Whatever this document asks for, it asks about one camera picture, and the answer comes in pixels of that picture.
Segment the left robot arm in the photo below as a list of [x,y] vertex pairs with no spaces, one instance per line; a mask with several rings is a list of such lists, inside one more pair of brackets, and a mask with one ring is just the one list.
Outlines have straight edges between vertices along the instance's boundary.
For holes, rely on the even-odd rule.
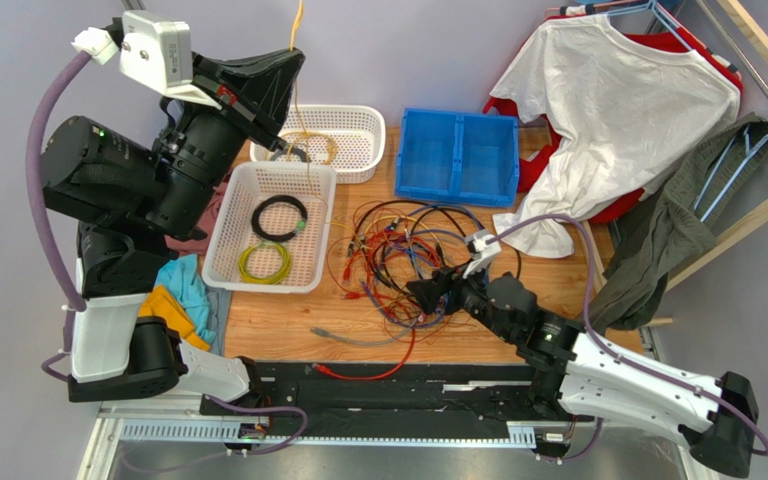
[[71,303],[74,403],[150,398],[174,388],[234,402],[260,388],[254,361],[199,349],[141,306],[169,239],[202,239],[198,221],[240,149],[271,151],[305,62],[298,50],[189,66],[204,103],[181,101],[150,147],[85,116],[65,120],[27,155],[30,205]]

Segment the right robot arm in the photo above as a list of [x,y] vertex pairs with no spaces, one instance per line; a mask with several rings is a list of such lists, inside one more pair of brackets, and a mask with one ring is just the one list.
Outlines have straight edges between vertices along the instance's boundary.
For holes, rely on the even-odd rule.
[[540,307],[510,273],[484,284],[480,275],[444,268],[407,289],[425,313],[464,311],[514,346],[536,371],[529,395],[541,413],[634,426],[711,470],[748,477],[759,408],[746,377],[696,374],[591,336],[583,324]]

